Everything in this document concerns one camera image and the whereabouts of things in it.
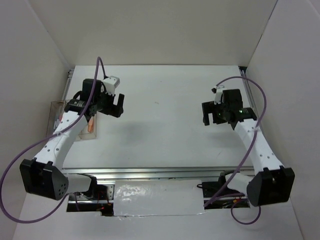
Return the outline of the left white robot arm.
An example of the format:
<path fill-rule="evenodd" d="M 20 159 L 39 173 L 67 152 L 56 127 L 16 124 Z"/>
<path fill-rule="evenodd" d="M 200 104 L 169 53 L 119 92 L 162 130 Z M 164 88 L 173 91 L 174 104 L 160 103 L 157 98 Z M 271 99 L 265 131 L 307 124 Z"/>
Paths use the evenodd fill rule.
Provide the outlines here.
<path fill-rule="evenodd" d="M 81 193 L 86 199 L 97 197 L 96 177 L 86 174 L 63 174 L 65 158 L 81 131 L 97 113 L 118 118 L 124 112 L 125 96 L 119 94 L 114 103 L 120 79 L 109 76 L 104 80 L 85 79 L 82 89 L 64 108 L 61 121 L 51 138 L 33 159 L 24 159 L 19 166 L 27 193 L 60 200 L 69 193 Z"/>

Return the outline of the blue ink clear pen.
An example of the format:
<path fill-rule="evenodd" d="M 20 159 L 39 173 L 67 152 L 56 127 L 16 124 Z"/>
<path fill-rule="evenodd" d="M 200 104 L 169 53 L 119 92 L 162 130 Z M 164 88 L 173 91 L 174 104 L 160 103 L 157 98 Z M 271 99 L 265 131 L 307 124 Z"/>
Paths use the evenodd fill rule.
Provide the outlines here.
<path fill-rule="evenodd" d="M 59 124 L 62 120 L 62 115 L 63 115 L 63 112 L 61 110 L 56 112 L 56 114 L 54 116 L 54 121 L 53 121 L 53 131 L 55 131 L 57 129 L 57 127 L 59 126 Z"/>

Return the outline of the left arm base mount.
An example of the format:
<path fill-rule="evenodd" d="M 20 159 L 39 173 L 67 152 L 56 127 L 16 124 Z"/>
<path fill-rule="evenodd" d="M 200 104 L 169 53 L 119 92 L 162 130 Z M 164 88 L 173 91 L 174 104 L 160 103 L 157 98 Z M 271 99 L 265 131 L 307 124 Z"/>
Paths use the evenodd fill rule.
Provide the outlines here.
<path fill-rule="evenodd" d="M 67 213 L 97 212 L 101 216 L 114 215 L 115 184 L 99 184 L 96 177 L 91 177 L 88 191 L 72 193 L 67 202 Z"/>

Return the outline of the orange highlighter cap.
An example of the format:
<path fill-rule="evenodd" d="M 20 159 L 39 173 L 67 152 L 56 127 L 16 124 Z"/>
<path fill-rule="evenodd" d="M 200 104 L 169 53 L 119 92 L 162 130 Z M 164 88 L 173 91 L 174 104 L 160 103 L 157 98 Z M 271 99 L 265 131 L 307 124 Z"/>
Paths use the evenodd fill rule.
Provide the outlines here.
<path fill-rule="evenodd" d="M 94 117 L 91 117 L 89 122 L 88 122 L 88 125 L 87 125 L 87 131 L 89 133 L 93 133 L 94 132 L 94 128 L 95 128 L 95 119 L 94 119 Z"/>

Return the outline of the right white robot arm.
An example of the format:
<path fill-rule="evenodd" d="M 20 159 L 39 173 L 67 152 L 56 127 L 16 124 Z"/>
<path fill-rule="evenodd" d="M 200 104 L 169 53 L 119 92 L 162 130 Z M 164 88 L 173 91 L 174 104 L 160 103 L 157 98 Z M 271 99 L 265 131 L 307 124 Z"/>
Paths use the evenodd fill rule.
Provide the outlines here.
<path fill-rule="evenodd" d="M 271 150 L 259 126 L 258 119 L 250 107 L 244 107 L 239 89 L 215 87 L 213 101 L 202 103 L 203 123 L 208 126 L 209 115 L 213 123 L 228 123 L 242 140 L 251 159 L 254 177 L 240 172 L 226 173 L 218 184 L 223 196 L 234 191 L 244 194 L 254 207 L 285 203 L 289 200 L 295 173 L 285 167 Z"/>

